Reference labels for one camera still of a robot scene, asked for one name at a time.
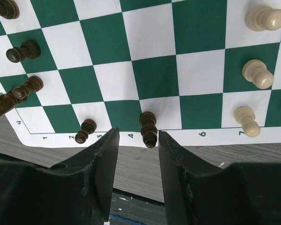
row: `printed number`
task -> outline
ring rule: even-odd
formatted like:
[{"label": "printed number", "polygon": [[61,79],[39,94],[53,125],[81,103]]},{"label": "printed number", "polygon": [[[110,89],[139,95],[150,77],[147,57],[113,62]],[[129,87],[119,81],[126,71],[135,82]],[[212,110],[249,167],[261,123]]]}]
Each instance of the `printed number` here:
[{"label": "printed number", "polygon": [[202,132],[202,133],[199,133],[200,136],[202,137],[205,137],[206,136],[206,133],[205,132]]}]

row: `dark brown chess piece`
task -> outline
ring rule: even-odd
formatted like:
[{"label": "dark brown chess piece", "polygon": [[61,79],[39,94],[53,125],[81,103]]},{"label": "dark brown chess piece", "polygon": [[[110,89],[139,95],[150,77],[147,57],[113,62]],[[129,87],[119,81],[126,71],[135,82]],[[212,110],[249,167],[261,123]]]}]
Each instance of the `dark brown chess piece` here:
[{"label": "dark brown chess piece", "polygon": [[19,85],[13,89],[13,95],[18,99],[27,97],[31,92],[37,92],[43,88],[43,81],[37,76],[27,78],[24,85]]},{"label": "dark brown chess piece", "polygon": [[17,99],[11,91],[7,94],[0,95],[0,116],[14,109],[18,104],[21,104],[27,100],[27,97],[23,99]]},{"label": "dark brown chess piece", "polygon": [[20,10],[14,0],[0,0],[0,15],[8,20],[16,19]]},{"label": "dark brown chess piece", "polygon": [[94,133],[94,131],[97,129],[97,124],[91,120],[91,119],[86,119],[82,124],[81,124],[81,130],[78,131],[78,133],[75,136],[75,141],[78,144],[83,144],[86,142],[88,139],[89,135]]},{"label": "dark brown chess piece", "polygon": [[152,112],[143,112],[140,115],[141,136],[147,148],[155,147],[157,143],[156,116]]},{"label": "dark brown chess piece", "polygon": [[21,47],[14,47],[8,49],[6,52],[6,57],[9,61],[17,63],[21,62],[24,59],[35,59],[41,55],[41,48],[40,46],[32,40],[24,41],[21,44]]}]

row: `green and white chessboard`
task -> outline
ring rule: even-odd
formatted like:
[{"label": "green and white chessboard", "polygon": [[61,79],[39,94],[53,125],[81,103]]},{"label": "green and white chessboard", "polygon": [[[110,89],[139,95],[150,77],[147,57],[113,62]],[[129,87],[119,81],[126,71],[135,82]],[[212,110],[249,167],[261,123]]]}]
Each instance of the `green and white chessboard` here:
[{"label": "green and white chessboard", "polygon": [[[0,18],[0,93],[37,75],[44,88],[6,114],[21,142],[89,146],[119,127],[120,145],[144,147],[139,116],[181,145],[281,143],[281,29],[254,32],[245,16],[281,0],[16,0],[20,17]],[[35,40],[42,54],[12,63],[6,51]],[[259,90],[241,73],[263,61],[275,81]],[[261,134],[233,118],[251,107]],[[96,133],[79,145],[85,119]]]}]

